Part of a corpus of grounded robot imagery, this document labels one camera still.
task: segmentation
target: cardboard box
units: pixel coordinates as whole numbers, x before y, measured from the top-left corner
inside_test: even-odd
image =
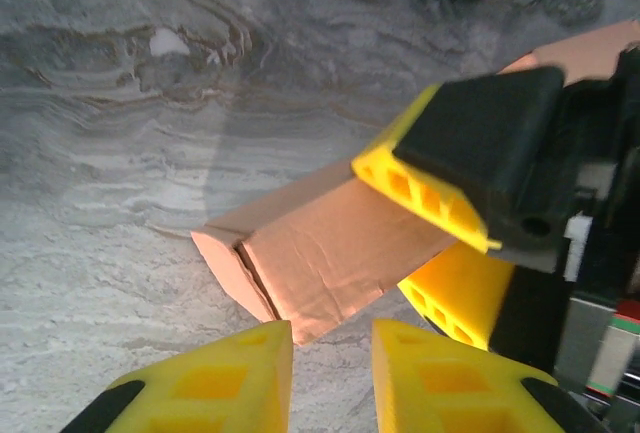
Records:
[[[503,72],[557,65],[564,68],[567,84],[584,78],[608,78],[615,71],[620,51],[638,41],[640,23],[637,20],[623,21],[536,48]]]
[[[334,163],[192,232],[224,290],[303,345],[455,241]]]

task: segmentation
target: cardboard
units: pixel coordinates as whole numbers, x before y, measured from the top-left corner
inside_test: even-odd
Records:
[[[454,243],[329,165],[192,232],[224,290],[294,342],[326,334]]]
[[[536,48],[503,72],[556,65],[564,68],[567,84],[584,78],[609,78],[615,71],[620,51],[638,41],[640,23],[637,20],[623,21]]]

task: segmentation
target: black rubber pad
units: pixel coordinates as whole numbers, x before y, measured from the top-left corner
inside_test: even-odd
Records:
[[[490,199],[516,203],[563,84],[555,67],[445,83],[393,155],[461,188],[486,218]]]
[[[525,378],[522,386],[566,433],[609,433],[569,393],[537,378]]]
[[[107,433],[144,386],[144,381],[136,380],[102,392],[60,433]]]
[[[571,286],[562,275],[517,267],[489,338],[489,350],[553,373]]]

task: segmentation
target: hole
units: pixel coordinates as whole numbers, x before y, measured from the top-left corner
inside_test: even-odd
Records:
[[[420,200],[422,207],[434,215],[440,214],[440,195],[433,188],[422,185],[420,188]]]
[[[224,419],[154,418],[149,433],[221,433]]]
[[[479,230],[481,225],[475,210],[463,199],[453,201],[449,220],[470,233]]]
[[[254,345],[264,345],[266,341],[267,341],[267,335],[258,334],[258,335],[251,335],[246,338],[240,338],[238,340],[238,343],[240,343],[241,345],[254,346]]]
[[[427,308],[427,302],[418,290],[411,289],[411,298],[413,298],[413,301],[415,301],[421,308]]]
[[[537,236],[538,238],[543,238],[551,233],[549,222],[535,217],[522,220],[522,229],[531,236]]]
[[[447,326],[447,317],[435,306],[433,307],[433,320],[442,328]]]
[[[205,366],[182,378],[173,391],[181,399],[231,399],[238,396],[248,368],[246,366]]]
[[[499,407],[482,408],[442,408],[440,421],[447,433],[524,433],[530,428],[523,427],[509,412]]]
[[[409,180],[406,176],[389,171],[389,186],[394,193],[401,196],[402,199],[411,201],[411,190],[409,189]]]
[[[453,336],[456,338],[456,340],[461,341],[462,343],[473,345],[473,340],[471,339],[471,337],[457,326],[453,327]]]
[[[486,380],[477,370],[457,360],[424,363],[420,367],[420,377],[429,393],[490,391]]]

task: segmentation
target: floor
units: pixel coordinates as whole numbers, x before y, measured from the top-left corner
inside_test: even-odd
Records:
[[[423,87],[637,0],[0,0],[0,430],[250,327],[189,229],[357,152]],[[375,432],[369,329],[296,350],[291,431]]]

